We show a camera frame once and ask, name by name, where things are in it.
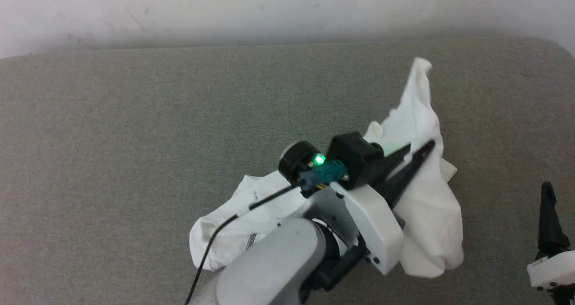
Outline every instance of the black cable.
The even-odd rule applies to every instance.
[[[259,200],[256,203],[251,204],[248,207],[248,210],[246,212],[243,213],[239,213],[238,214],[234,214],[232,215],[232,217],[230,217],[229,219],[227,219],[224,223],[222,223],[220,226],[218,226],[218,228],[216,229],[216,231],[214,231],[214,234],[212,234],[212,237],[210,238],[210,241],[208,241],[208,245],[206,246],[206,250],[203,252],[203,257],[202,260],[199,263],[199,267],[198,267],[198,271],[195,273],[195,278],[194,278],[194,282],[191,284],[191,289],[190,289],[190,293],[187,294],[187,298],[186,298],[186,302],[185,305],[188,305],[190,303],[191,300],[191,295],[193,295],[194,290],[195,290],[195,286],[198,284],[198,280],[199,280],[199,274],[201,274],[202,272],[202,268],[203,268],[203,263],[206,262],[206,258],[208,257],[208,252],[210,251],[210,248],[212,247],[212,243],[214,242],[214,240],[216,239],[216,235],[218,233],[220,233],[221,230],[224,229],[224,227],[226,227],[229,223],[232,223],[235,219],[238,219],[238,217],[244,215],[245,213],[252,211],[260,206],[262,206],[263,204],[279,197],[282,196],[283,194],[289,192],[290,190],[301,186],[300,183],[298,184],[294,184],[292,186],[288,186],[282,190],[278,190],[277,192],[269,195],[268,197],[264,198],[263,200]]]

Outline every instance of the crumpled white garment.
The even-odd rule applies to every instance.
[[[409,142],[413,153],[429,139],[435,140],[432,153],[394,209],[405,221],[400,263],[406,274],[423,278],[437,277],[446,269],[456,268],[464,259],[460,205],[447,184],[456,168],[442,159],[443,139],[439,119],[430,104],[427,79],[430,68],[429,61],[415,58],[399,106],[390,111],[389,117],[381,125],[372,122],[364,136],[368,142],[379,143],[386,154]],[[404,163],[409,162],[410,158],[408,155]],[[193,225],[190,251],[195,266],[199,266],[207,243],[218,225],[246,205],[288,184],[279,172],[265,177],[245,176],[224,205]],[[305,201],[298,191],[292,190],[232,222],[218,234],[203,268],[217,270],[230,264],[250,243],[263,239],[281,219],[296,211]]]

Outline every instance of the green led light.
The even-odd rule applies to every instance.
[[[316,154],[316,156],[314,157],[314,164],[316,166],[319,166],[320,164],[323,164],[325,162],[325,156],[323,154]]]

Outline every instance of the white wall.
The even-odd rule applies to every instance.
[[[0,57],[466,35],[531,35],[575,53],[575,0],[0,0]]]

